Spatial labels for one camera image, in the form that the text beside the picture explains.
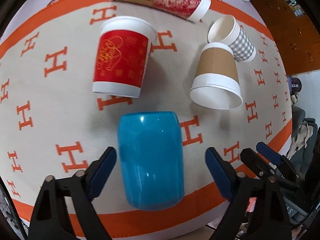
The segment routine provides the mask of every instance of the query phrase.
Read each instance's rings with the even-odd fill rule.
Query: wooden cabinet
[[[285,0],[252,0],[279,49],[287,75],[320,69],[320,35],[307,15],[296,17]]]

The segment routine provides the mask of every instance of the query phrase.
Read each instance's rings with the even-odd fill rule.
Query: gray checkered cup
[[[211,26],[208,41],[228,45],[237,61],[250,62],[256,56],[256,48],[232,15],[221,17]]]

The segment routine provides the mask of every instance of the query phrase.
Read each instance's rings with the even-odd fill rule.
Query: orange border
[[[17,44],[17,42],[19,42],[21,39],[23,39],[25,36],[27,36],[42,24],[83,7],[107,1],[108,0],[60,0],[55,4],[47,6],[28,20],[26,20],[1,44],[0,59],[4,56],[8,49]],[[262,23],[258,22],[248,14],[244,13],[243,11],[220,0],[211,0],[210,9],[223,14],[231,14],[237,20],[255,28],[258,32],[263,33],[269,39],[274,41],[270,31],[266,26],[264,26]]]
[[[268,145],[278,152],[290,137],[291,131],[292,119]],[[244,164],[240,165],[236,170],[244,171],[251,178],[255,177],[254,173]],[[220,195],[216,184],[213,182],[186,195],[180,203],[166,210],[154,212],[136,210],[113,214],[98,214],[98,216],[112,238],[139,236],[187,222],[215,208],[224,201],[225,199]],[[30,220],[33,206],[14,199],[13,202],[20,217]],[[70,220],[76,235],[84,237],[76,215],[70,214]]]
[[[108,0],[61,0],[54,5],[44,8],[24,22],[3,42],[0,46],[0,58],[3,57],[8,49],[42,24],[74,10],[106,1]],[[227,3],[219,0],[211,0],[210,9],[223,14],[234,15],[239,21],[255,28],[258,32],[263,33],[265,36],[273,40],[267,27]],[[283,127],[283,129],[270,141],[268,145],[278,152],[289,138],[291,131],[292,120]],[[244,171],[250,177],[255,176],[244,164],[236,170]],[[99,214],[98,216],[112,238],[138,236],[167,229],[189,221],[213,209],[224,201],[225,199],[221,197],[216,184],[213,182],[189,195],[186,195],[180,203],[166,210],[155,212],[136,210],[113,214]],[[22,203],[18,200],[13,200],[13,202],[20,217],[25,220],[30,220],[33,206]],[[76,235],[84,236],[76,215],[70,214],[70,219]]]

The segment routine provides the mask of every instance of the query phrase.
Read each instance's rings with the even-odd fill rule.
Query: metal screw
[[[237,176],[239,178],[245,178],[246,177],[246,174],[243,171],[238,171],[236,174],[237,174]]]
[[[276,179],[275,179],[275,177],[273,177],[273,176],[270,176],[269,178],[268,178],[268,180],[270,181],[270,182],[276,182]]]
[[[49,175],[49,176],[46,176],[44,180],[49,182],[49,181],[53,180],[53,178],[54,177],[52,175]]]
[[[79,170],[79,171],[76,172],[76,176],[77,177],[82,177],[84,174],[85,174],[84,170]]]

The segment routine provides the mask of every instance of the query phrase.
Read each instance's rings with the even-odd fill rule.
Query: table
[[[285,70],[270,32],[252,17],[250,4],[239,9],[211,0],[202,21],[193,24],[120,2],[59,0],[45,7],[49,1],[43,9],[33,3],[37,8],[31,17],[22,11],[24,5],[16,20],[25,22],[12,22],[0,45],[0,170],[25,222],[47,175],[69,177],[108,146],[118,149],[122,114],[176,112],[183,134],[186,196],[167,210],[136,210],[126,201],[117,162],[92,202],[113,238],[171,239],[223,215],[228,202],[205,165],[208,147],[250,176],[239,160],[242,149],[255,149],[260,141],[280,153],[289,149],[292,116]],[[189,98],[209,27],[224,14],[236,17],[257,49],[252,62],[236,63],[244,103],[230,111],[207,109]],[[158,31],[140,98],[91,92],[100,25],[115,15],[140,17]],[[67,199],[67,205],[75,232],[83,237],[72,201]]]

